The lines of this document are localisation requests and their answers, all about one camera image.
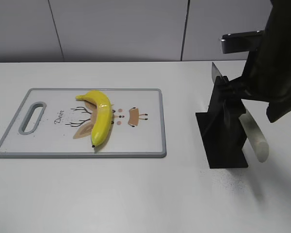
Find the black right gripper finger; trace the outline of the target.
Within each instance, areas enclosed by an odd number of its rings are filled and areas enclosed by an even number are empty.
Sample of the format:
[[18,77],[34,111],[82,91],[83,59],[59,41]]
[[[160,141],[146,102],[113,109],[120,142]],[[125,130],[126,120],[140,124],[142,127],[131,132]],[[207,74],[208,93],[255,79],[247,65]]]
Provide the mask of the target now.
[[266,109],[266,115],[271,123],[276,122],[285,114],[291,111],[291,97],[282,102],[269,103]]
[[225,97],[247,99],[246,86],[242,76],[233,80],[229,80],[227,76],[222,76],[222,84],[219,85],[219,90]]

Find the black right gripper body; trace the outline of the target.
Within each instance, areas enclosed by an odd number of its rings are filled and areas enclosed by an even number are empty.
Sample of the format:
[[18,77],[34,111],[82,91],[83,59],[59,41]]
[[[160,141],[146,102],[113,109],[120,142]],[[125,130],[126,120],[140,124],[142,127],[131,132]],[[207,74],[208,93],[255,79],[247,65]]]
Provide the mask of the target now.
[[274,0],[253,64],[242,78],[242,98],[271,102],[291,91],[291,0]]

